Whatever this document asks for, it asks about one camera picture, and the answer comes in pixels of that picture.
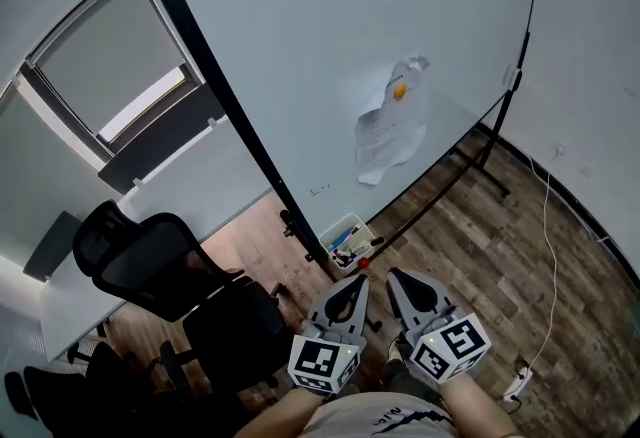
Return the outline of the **grey roller blind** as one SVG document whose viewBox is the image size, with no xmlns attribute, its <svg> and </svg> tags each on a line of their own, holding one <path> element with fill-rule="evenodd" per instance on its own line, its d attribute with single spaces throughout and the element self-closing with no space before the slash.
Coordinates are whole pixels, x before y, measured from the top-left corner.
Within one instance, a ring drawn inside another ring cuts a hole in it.
<svg viewBox="0 0 640 438">
<path fill-rule="evenodd" d="M 0 97 L 0 256 L 22 268 L 58 216 L 82 219 L 120 195 L 46 121 L 23 75 Z"/>
<path fill-rule="evenodd" d="M 27 63 L 111 155 L 201 84 L 153 0 L 82 0 Z"/>
</svg>

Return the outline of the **person's shoe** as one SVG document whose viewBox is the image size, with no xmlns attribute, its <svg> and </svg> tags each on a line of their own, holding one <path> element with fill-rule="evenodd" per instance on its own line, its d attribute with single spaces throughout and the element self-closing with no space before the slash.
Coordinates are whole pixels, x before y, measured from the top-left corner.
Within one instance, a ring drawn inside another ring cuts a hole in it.
<svg viewBox="0 0 640 438">
<path fill-rule="evenodd" d="M 407 350 L 410 348 L 409 343 L 406 341 L 403 335 L 398 335 L 392 340 L 387 354 L 387 363 L 401 363 L 406 364 Z"/>
</svg>

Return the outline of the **short black desk divider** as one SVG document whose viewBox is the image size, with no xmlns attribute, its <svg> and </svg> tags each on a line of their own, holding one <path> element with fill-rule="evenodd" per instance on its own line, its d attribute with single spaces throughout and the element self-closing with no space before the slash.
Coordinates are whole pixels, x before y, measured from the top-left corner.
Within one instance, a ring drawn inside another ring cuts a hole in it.
<svg viewBox="0 0 640 438">
<path fill-rule="evenodd" d="M 63 211 L 38 243 L 27 261 L 23 273 L 46 282 L 72 251 L 74 236 L 82 221 Z"/>
</svg>

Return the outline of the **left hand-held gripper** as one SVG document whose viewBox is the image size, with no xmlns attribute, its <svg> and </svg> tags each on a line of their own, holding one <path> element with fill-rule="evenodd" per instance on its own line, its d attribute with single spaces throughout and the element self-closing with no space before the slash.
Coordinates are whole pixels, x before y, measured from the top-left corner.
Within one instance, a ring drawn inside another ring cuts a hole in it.
<svg viewBox="0 0 640 438">
<path fill-rule="evenodd" d="M 287 372 L 297 387 L 337 395 L 361 363 L 369 299 L 369 278 L 355 275 L 333 284 L 309 312 L 310 321 L 293 339 Z M 322 327 L 345 327 L 346 335 Z"/>
</svg>

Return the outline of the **white marker with black cap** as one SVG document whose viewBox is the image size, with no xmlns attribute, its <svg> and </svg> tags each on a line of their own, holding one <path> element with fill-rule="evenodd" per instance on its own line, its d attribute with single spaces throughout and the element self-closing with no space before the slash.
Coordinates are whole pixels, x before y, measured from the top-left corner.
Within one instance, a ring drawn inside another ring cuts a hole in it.
<svg viewBox="0 0 640 438">
<path fill-rule="evenodd" d="M 381 245 L 384 242 L 383 237 L 372 238 L 370 240 L 365 240 L 361 242 L 359 245 L 353 247 L 351 252 L 355 255 L 363 255 L 369 249 L 372 249 L 376 246 Z"/>
</svg>

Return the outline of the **markers and blue eraser pile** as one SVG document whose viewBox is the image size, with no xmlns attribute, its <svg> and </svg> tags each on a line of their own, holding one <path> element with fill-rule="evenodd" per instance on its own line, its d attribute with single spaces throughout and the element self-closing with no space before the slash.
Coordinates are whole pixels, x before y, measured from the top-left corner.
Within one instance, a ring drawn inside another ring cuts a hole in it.
<svg viewBox="0 0 640 438">
<path fill-rule="evenodd" d="M 349 245 L 349 241 L 359 230 L 359 226 L 350 227 L 330 243 L 328 251 L 338 267 L 346 268 L 356 257 L 354 248 Z"/>
</svg>

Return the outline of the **person's right forearm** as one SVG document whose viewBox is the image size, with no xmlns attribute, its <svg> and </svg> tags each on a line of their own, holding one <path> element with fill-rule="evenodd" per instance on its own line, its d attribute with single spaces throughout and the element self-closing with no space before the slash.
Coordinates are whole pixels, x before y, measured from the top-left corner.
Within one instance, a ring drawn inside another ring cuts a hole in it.
<svg viewBox="0 0 640 438">
<path fill-rule="evenodd" d="M 439 392 L 464 438 L 524 438 L 507 412 L 469 375 L 441 384 Z"/>
</svg>

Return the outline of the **person's white printed shirt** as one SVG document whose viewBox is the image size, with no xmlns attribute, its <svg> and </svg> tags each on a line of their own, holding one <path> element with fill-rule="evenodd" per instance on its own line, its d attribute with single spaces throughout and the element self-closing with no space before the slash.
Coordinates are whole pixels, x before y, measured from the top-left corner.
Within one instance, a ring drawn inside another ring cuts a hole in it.
<svg viewBox="0 0 640 438">
<path fill-rule="evenodd" d="M 321 406 L 299 438 L 455 438 L 450 415 L 414 396 L 368 392 Z"/>
</svg>

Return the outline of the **black mesh office chair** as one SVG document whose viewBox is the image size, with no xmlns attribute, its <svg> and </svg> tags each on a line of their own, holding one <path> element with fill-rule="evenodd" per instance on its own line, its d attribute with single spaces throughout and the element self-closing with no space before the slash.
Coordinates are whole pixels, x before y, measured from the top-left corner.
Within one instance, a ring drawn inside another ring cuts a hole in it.
<svg viewBox="0 0 640 438">
<path fill-rule="evenodd" d="M 224 395 L 259 383 L 277 388 L 275 374 L 288 363 L 293 341 L 279 309 L 284 285 L 266 290 L 241 269 L 222 269 L 175 214 L 137 223 L 112 200 L 82 222 L 72 252 L 99 290 L 181 322 L 189 349 L 176 352 L 168 341 L 160 346 L 161 362 L 179 391 L 189 389 L 183 367 L 190 362 Z"/>
</svg>

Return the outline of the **long black desk divider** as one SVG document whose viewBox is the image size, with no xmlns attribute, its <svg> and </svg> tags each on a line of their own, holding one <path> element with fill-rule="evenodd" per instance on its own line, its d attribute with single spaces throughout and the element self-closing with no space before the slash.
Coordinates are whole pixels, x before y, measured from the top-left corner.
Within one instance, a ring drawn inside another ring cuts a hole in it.
<svg viewBox="0 0 640 438">
<path fill-rule="evenodd" d="M 208 84 L 190 92 L 134 137 L 98 177 L 124 195 L 162 162 L 209 126 L 209 120 L 225 115 Z"/>
</svg>

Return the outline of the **person's left forearm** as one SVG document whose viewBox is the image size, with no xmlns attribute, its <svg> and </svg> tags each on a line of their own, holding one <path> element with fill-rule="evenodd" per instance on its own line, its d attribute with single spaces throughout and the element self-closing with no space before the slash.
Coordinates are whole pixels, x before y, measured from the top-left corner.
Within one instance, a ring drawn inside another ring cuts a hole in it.
<svg viewBox="0 0 640 438">
<path fill-rule="evenodd" d="M 294 388 L 242 427 L 234 438 L 297 438 L 326 396 Z"/>
</svg>

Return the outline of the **person's dark trousers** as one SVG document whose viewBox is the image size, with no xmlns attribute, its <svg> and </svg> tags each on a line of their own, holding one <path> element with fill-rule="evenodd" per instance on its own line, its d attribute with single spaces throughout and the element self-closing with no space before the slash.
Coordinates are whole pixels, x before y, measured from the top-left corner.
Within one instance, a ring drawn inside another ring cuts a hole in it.
<svg viewBox="0 0 640 438">
<path fill-rule="evenodd" d="M 387 392 L 401 393 L 422 399 L 431 404 L 440 404 L 440 394 L 415 378 L 400 360 L 387 362 L 382 371 L 382 387 Z"/>
</svg>

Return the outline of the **crumpled white paper sheet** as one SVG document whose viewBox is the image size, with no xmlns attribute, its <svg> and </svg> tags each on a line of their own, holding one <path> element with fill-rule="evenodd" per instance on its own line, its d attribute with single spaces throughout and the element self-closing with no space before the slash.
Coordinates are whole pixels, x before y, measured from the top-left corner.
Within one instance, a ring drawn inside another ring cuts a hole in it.
<svg viewBox="0 0 640 438">
<path fill-rule="evenodd" d="M 428 67 L 421 55 L 398 61 L 388 82 L 358 117 L 355 160 L 360 183 L 379 184 L 389 168 L 407 162 L 423 141 L 430 104 Z M 399 83 L 407 85 L 407 92 L 397 100 L 394 89 Z"/>
</svg>

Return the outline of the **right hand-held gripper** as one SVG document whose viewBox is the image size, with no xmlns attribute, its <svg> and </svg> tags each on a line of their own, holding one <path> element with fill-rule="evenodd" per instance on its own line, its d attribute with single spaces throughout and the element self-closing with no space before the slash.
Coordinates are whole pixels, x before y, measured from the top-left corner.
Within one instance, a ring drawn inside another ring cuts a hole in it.
<svg viewBox="0 0 640 438">
<path fill-rule="evenodd" d="M 431 381 L 443 384 L 470 370 L 491 348 L 477 315 L 462 316 L 450 307 L 452 297 L 435 278 L 392 267 L 385 285 L 392 313 L 403 327 L 412 327 L 413 319 L 434 318 L 405 333 L 411 346 L 409 362 Z"/>
</svg>

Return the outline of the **white office desk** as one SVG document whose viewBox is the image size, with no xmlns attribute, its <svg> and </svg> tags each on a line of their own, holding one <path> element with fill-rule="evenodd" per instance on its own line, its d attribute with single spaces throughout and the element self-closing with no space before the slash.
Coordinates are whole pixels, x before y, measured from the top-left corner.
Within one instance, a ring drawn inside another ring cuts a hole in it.
<svg viewBox="0 0 640 438">
<path fill-rule="evenodd" d="M 210 125 L 118 202 L 140 222 L 161 212 L 179 216 L 203 242 L 271 190 L 231 122 Z M 124 301 L 97 289 L 69 254 L 40 293 L 46 358 L 58 359 Z"/>
</svg>

